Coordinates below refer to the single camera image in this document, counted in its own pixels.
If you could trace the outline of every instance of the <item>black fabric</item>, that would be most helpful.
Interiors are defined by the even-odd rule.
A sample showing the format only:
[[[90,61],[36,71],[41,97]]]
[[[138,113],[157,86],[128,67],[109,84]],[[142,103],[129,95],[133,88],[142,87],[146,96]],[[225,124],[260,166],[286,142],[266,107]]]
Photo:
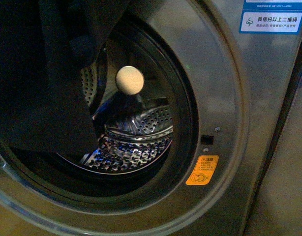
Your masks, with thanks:
[[[78,68],[53,0],[0,1],[0,136],[21,149],[96,149]]]

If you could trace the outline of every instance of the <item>white sticker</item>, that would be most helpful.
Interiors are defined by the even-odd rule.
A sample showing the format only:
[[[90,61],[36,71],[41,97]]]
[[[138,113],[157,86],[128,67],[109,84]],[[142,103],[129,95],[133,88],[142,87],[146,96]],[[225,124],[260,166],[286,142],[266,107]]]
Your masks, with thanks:
[[[296,3],[302,2],[302,0],[246,0],[246,2],[261,2],[261,3],[269,3],[269,2],[287,2],[287,3]]]
[[[241,31],[295,33],[301,18],[301,12],[245,12]]]

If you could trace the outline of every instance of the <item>orange warning label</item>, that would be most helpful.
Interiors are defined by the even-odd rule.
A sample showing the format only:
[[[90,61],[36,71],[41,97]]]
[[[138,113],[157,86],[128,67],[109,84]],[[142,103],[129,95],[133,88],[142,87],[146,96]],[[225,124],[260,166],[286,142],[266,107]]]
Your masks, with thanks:
[[[219,156],[200,156],[194,170],[186,181],[187,185],[206,185],[215,171]]]

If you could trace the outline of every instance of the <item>washing machine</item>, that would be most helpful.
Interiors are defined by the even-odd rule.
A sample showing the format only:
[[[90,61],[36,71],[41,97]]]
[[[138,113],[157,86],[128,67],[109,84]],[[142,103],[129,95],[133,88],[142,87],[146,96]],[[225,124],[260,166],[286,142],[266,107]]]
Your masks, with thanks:
[[[0,205],[242,235],[301,41],[302,0],[0,1]]]

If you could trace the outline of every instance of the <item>washing machine drum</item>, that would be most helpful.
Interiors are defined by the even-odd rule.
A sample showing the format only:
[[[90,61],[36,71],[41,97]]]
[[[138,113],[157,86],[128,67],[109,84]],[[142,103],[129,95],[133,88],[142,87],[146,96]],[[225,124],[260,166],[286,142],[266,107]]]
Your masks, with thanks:
[[[1,106],[10,91],[17,93],[10,104],[26,104],[14,114],[0,107],[0,203],[57,234],[170,234],[213,206],[241,158],[241,83],[211,17],[186,0],[126,7],[99,50],[87,48],[85,58],[97,55],[90,63],[65,57],[71,61],[58,66],[62,58],[54,55],[62,51],[50,47],[54,34],[45,34],[41,21],[41,48],[54,60],[44,63],[48,75],[65,71],[73,81],[32,82],[46,95],[23,84],[0,86]],[[69,41],[74,51],[91,42],[77,39]],[[34,63],[17,69],[36,71]],[[56,99],[48,107],[32,94]],[[45,114],[45,107],[53,110]],[[25,118],[17,118],[19,110]]]

